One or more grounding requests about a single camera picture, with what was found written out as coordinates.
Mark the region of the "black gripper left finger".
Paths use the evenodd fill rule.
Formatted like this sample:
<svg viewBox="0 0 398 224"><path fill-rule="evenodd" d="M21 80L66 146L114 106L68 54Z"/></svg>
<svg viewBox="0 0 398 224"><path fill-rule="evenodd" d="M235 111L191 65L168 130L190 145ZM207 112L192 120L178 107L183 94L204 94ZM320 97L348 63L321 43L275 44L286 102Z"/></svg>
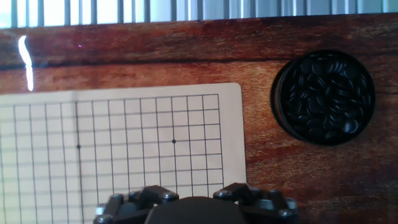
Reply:
<svg viewBox="0 0 398 224"><path fill-rule="evenodd" d="M143 224L156 206L179 198L176 192L159 185L126 194L113 194L106 203L97 205L93 224Z"/></svg>

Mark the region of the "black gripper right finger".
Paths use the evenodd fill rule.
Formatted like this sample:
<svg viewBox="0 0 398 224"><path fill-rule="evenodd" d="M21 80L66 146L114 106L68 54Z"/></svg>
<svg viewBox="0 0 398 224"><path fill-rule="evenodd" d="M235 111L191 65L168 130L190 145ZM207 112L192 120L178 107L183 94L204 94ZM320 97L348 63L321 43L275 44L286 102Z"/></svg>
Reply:
<svg viewBox="0 0 398 224"><path fill-rule="evenodd" d="M278 190L255 189L233 183L213 193L213 198L237 206L244 223L297 224L297 203Z"/></svg>

